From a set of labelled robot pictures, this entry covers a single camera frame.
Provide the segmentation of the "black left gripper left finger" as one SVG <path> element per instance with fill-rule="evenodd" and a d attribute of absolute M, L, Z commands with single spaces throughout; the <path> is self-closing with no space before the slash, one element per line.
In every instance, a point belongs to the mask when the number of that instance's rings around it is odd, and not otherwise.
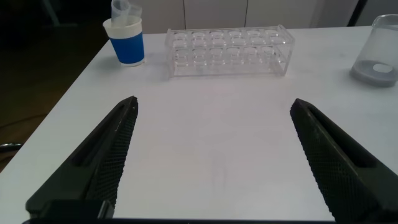
<path fill-rule="evenodd" d="M 28 199 L 30 218 L 112 218 L 137 115 L 135 96 L 120 101 Z"/>

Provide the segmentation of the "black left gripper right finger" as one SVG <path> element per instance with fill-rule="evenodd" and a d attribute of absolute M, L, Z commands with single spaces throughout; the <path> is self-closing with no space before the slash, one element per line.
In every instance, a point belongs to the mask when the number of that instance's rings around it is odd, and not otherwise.
<path fill-rule="evenodd" d="M 297 98 L 290 116 L 335 221 L 397 223 L 397 174 L 309 102 Z"/>

